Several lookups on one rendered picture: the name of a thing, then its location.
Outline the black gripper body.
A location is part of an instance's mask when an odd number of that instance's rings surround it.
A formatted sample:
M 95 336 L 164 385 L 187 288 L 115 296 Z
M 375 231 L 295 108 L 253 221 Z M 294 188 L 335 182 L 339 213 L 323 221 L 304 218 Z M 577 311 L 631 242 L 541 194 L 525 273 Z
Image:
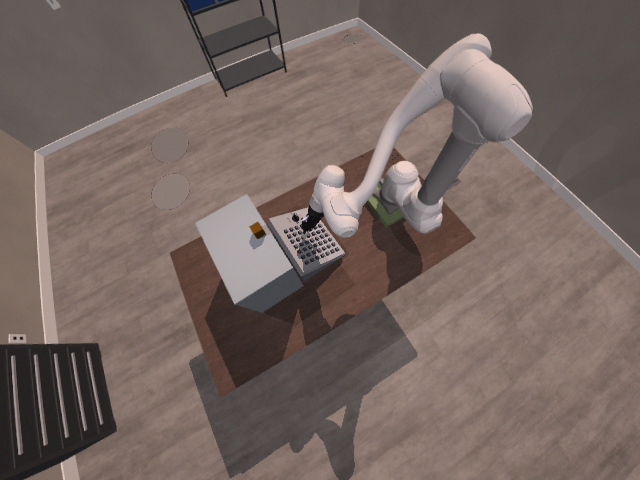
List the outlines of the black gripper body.
M 310 205 L 309 205 L 309 208 L 308 208 L 308 214 L 306 215 L 306 217 L 308 217 L 307 219 L 311 222 L 311 220 L 312 220 L 313 216 L 314 216 L 314 218 L 316 219 L 316 218 L 320 218 L 320 217 L 322 217 L 322 216 L 323 216 L 323 214 L 324 214 L 324 213 L 318 213 L 318 212 L 314 211 L 314 210 L 310 207 Z

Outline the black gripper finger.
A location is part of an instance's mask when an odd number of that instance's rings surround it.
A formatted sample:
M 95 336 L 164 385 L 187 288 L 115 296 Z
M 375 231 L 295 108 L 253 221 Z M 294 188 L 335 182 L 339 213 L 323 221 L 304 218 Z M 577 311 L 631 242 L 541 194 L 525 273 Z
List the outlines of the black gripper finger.
M 309 228 L 309 232 L 311 232 L 311 231 L 312 231 L 311 229 L 313 229 L 313 228 L 318 224 L 318 222 L 319 222 L 323 217 L 324 217 L 324 214 L 323 214 L 323 216 L 322 216 L 322 217 L 320 217 L 320 218 L 316 218 L 316 219 L 313 221 L 313 223 L 311 224 L 311 226 L 310 226 L 310 228 Z M 309 234 L 309 232 L 308 232 L 308 234 Z M 308 236 L 308 234 L 307 234 L 307 236 Z M 307 238 L 307 236 L 306 236 L 306 238 Z M 306 238 L 305 238 L 305 239 L 306 239 Z
M 315 220 L 315 218 L 313 217 L 311 222 L 310 222 L 307 218 L 308 217 L 301 218 L 301 220 L 302 220 L 302 229 L 303 229 L 303 232 L 302 232 L 301 236 L 303 237 L 303 239 L 306 238 L 306 236 L 307 236 L 307 234 L 309 232 L 309 228 L 310 228 L 311 224 L 313 223 L 313 221 Z

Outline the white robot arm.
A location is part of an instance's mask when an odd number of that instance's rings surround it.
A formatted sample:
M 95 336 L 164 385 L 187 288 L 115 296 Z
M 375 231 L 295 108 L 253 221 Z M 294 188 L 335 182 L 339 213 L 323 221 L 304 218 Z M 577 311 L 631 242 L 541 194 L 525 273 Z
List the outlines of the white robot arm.
M 528 124 L 533 111 L 528 93 L 508 71 L 490 60 L 491 52 L 484 35 L 471 34 L 426 69 L 384 125 L 356 190 L 344 192 L 345 174 L 338 166 L 322 170 L 309 204 L 324 213 L 336 235 L 346 238 L 357 232 L 362 208 L 372 194 L 388 214 L 399 209 L 417 232 L 435 230 L 442 223 L 441 197 L 478 148 L 489 141 L 508 140 Z M 386 180 L 382 179 L 404 128 L 444 99 L 455 106 L 452 132 L 422 186 L 416 167 L 408 161 L 393 165 Z M 376 189 L 379 183 L 381 188 Z

